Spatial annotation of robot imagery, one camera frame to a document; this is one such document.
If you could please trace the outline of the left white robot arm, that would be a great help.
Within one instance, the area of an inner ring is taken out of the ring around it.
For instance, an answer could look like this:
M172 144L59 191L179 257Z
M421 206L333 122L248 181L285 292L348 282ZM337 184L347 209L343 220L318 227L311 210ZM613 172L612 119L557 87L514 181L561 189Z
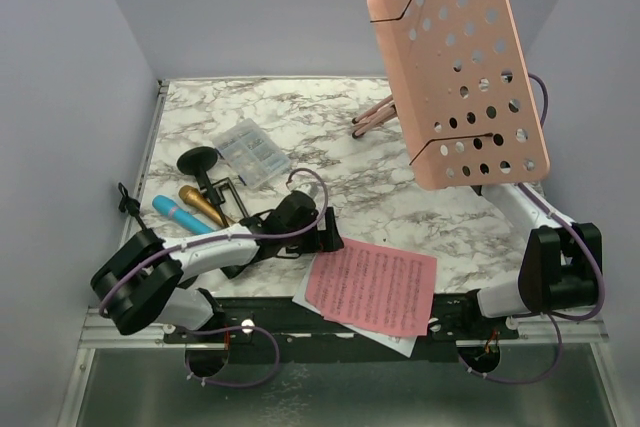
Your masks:
M101 315L124 336L165 321L209 342L221 332L218 305L184 282L214 270L238 276L271 258L333 253L344 246L333 208L318 208L309 195L294 190L276 208L209 234L163 239L143 229L109 258L90 285Z

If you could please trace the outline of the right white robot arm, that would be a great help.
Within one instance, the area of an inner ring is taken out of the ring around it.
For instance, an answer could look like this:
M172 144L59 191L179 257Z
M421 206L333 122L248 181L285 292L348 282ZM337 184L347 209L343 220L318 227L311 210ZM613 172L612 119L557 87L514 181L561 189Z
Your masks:
M580 322L600 314L605 300L602 234L594 224L560 213L524 183L473 190L516 227L526 248L513 278L467 295L468 308L459 317L467 336L485 337L501 317L545 314Z

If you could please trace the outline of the pink sheet music page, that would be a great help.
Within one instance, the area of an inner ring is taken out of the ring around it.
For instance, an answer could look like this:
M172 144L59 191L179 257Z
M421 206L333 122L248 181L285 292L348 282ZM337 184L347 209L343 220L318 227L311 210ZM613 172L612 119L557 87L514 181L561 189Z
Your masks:
M427 334L437 259L352 239L311 264L303 299L325 319L392 337Z

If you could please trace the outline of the pink music stand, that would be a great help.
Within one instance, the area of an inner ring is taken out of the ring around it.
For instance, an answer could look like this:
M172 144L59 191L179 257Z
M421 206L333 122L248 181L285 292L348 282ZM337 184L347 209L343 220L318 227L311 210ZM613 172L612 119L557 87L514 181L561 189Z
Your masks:
M367 7L421 188L547 176L509 0L367 0Z

